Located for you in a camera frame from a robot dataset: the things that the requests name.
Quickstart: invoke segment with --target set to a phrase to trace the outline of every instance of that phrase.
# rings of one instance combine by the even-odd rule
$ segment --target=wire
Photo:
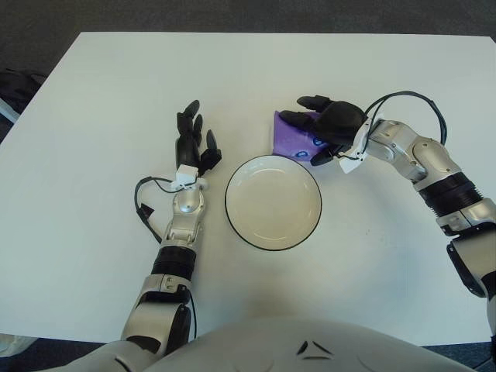
[[[338,153],[336,154],[336,157],[338,159],[341,159],[342,157],[345,157],[346,159],[350,159],[350,160],[359,160],[360,159],[359,157],[349,157],[347,155],[339,155]]]
[[[160,238],[160,235],[157,234],[157,232],[153,229],[153,227],[150,225],[148,222],[148,218],[144,214],[143,210],[141,209],[141,206],[138,205],[138,192],[141,189],[141,186],[144,184],[152,181],[152,177],[145,177],[141,180],[138,181],[134,188],[134,208],[136,208],[136,213],[138,214],[139,218],[141,219],[141,222],[148,228],[148,230],[152,233],[153,237],[158,243],[162,243],[162,238]]]
[[[194,337],[194,339],[196,339],[196,333],[197,333],[197,330],[198,330],[198,324],[196,322],[195,302],[193,301],[193,295],[191,294],[191,292],[189,293],[189,298],[191,300],[191,307],[193,308],[193,322],[195,323],[195,337]]]
[[[372,119],[371,119],[371,124],[370,124],[370,128],[367,132],[367,138],[365,140],[365,145],[363,146],[363,149],[362,149],[362,153],[365,152],[365,150],[367,149],[367,146],[368,146],[368,143],[369,143],[369,137],[370,135],[374,132],[374,130],[377,128],[377,125],[374,125],[374,122],[375,122],[375,118],[377,116],[377,113],[379,112],[379,109],[381,108],[381,106],[391,97],[397,97],[397,96],[400,96],[400,95],[407,95],[407,96],[412,96],[412,97],[416,97],[416,98],[420,98],[421,100],[427,102],[427,104],[430,106],[430,108],[434,111],[434,113],[436,114],[438,120],[439,120],[439,128],[440,128],[440,132],[441,132],[441,138],[440,138],[440,142],[441,144],[445,144],[446,143],[446,138],[448,136],[448,129],[447,129],[447,126],[446,126],[446,120],[444,119],[443,117],[443,114],[441,113],[441,111],[438,109],[438,107],[436,106],[436,103],[434,103],[433,100],[431,100],[430,98],[427,98],[425,97],[424,95],[421,95],[420,93],[417,93],[416,91],[397,91],[395,93],[390,93],[389,95],[385,95],[383,97],[380,97],[379,99],[377,99],[372,105],[370,105],[367,110],[365,110],[365,115],[367,115],[371,109],[374,108],[374,106],[377,105],[375,111],[374,111],[374,114],[372,115]]]
[[[161,177],[151,177],[151,176],[148,176],[148,177],[145,177],[141,180],[138,181],[138,183],[136,184],[136,187],[134,188],[134,207],[136,208],[136,213],[138,214],[139,218],[141,219],[141,221],[143,222],[143,224],[148,228],[148,230],[152,233],[153,237],[155,238],[155,240],[158,242],[158,243],[162,243],[162,238],[160,237],[160,235],[153,229],[153,227],[151,226],[151,224],[148,222],[148,216],[145,215],[144,211],[141,209],[141,205],[139,205],[138,203],[138,193],[140,192],[140,189],[141,187],[144,185],[144,184],[147,184],[148,182],[150,181],[154,181],[155,184],[157,184],[157,186],[159,187],[160,190],[162,190],[163,192],[167,192],[168,194],[175,194],[179,191],[183,191],[187,186],[192,186],[193,184],[195,184],[194,182],[191,182],[190,184],[185,184],[183,185],[183,188],[180,188],[178,190],[174,190],[174,191],[169,191],[169,190],[166,190],[165,188],[163,188],[159,183],[158,181],[163,181],[163,182],[167,182],[169,184],[172,183],[171,180],[168,180],[166,178],[161,178]]]
[[[476,370],[477,368],[481,368],[485,366],[487,363],[491,362],[492,356],[488,357],[486,360],[480,362],[477,366],[471,367],[473,370]]]

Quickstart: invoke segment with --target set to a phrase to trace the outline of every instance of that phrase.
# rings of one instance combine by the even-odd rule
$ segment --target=black rim
[[[256,244],[253,244],[251,242],[249,242],[248,240],[246,240],[239,232],[238,230],[236,230],[236,227],[234,227],[234,225],[232,224],[233,222],[231,221],[231,218],[229,217],[229,212],[227,212],[227,189],[229,188],[229,185],[231,184],[231,180],[233,179],[234,177],[234,174],[236,174],[236,172],[243,166],[245,165],[246,163],[249,163],[251,160],[255,160],[255,159],[259,159],[261,157],[282,157],[286,160],[289,160],[289,161],[292,161],[293,163],[297,164],[299,167],[302,167],[305,172],[307,172],[310,177],[312,178],[312,180],[315,182],[315,186],[317,186],[317,191],[319,192],[319,199],[320,199],[320,210],[319,210],[319,217],[317,218],[317,222],[315,223],[315,226],[313,226],[313,229],[311,232],[308,233],[308,235],[302,239],[301,241],[297,242],[296,244],[292,245],[292,246],[288,246],[286,248],[282,248],[280,250],[269,250],[267,248],[263,248],[261,246],[258,246]],[[290,250],[291,248],[294,248],[296,247],[297,245],[303,243],[304,241],[306,241],[306,239],[308,239],[308,237],[313,234],[313,232],[315,231],[315,229],[317,228],[317,226],[319,225],[319,222],[320,222],[320,216],[322,215],[322,194],[320,192],[320,187],[319,187],[319,184],[317,183],[317,181],[314,179],[314,177],[312,176],[312,174],[308,171],[307,168],[303,167],[299,162],[297,161],[294,161],[288,157],[283,157],[281,155],[261,155],[259,157],[252,157],[251,159],[245,161],[243,164],[241,164],[239,167],[236,168],[236,170],[232,173],[231,175],[231,178],[229,179],[229,182],[227,183],[227,186],[226,186],[226,192],[224,193],[224,208],[226,210],[226,215],[227,215],[227,219],[229,221],[229,224],[231,225],[232,229],[236,232],[236,234],[242,239],[244,240],[245,242],[247,242],[248,244],[250,244],[251,246],[254,246],[255,248],[258,248],[259,250],[265,250],[267,252],[281,252],[282,250]]]

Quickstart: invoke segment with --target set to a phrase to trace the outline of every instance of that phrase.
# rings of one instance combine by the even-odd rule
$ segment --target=white table
[[[448,239],[411,185],[368,159],[345,175],[312,168],[323,210],[312,236],[280,253],[231,229],[223,195],[245,160],[271,152],[276,109],[300,95],[365,108],[412,89],[448,123],[447,148],[496,198],[496,53],[484,37],[83,33],[0,146],[0,332],[119,338],[158,245],[133,208],[146,175],[174,176],[175,113],[199,99],[224,158],[207,174],[194,275],[199,333],[267,315],[369,326],[417,344],[487,341],[485,299],[462,285]],[[424,102],[384,114],[439,138]],[[150,186],[155,226],[171,197]]]

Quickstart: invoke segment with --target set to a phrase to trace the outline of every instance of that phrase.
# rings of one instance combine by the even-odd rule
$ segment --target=floor
[[[496,40],[495,0],[0,0],[0,14],[0,68],[48,74],[81,31],[424,33]],[[8,130],[0,119],[0,142]],[[0,358],[0,371],[64,365],[98,346],[38,339],[25,353]],[[489,356],[488,343],[427,347],[469,367]],[[478,370],[496,368],[488,363]]]

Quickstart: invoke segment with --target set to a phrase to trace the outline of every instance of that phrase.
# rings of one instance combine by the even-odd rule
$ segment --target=purple box
[[[317,112],[306,112],[312,118],[317,118]],[[316,139],[310,133],[303,132],[287,124],[274,113],[274,155],[282,155],[296,161],[310,161],[314,155],[326,148],[327,143]]]

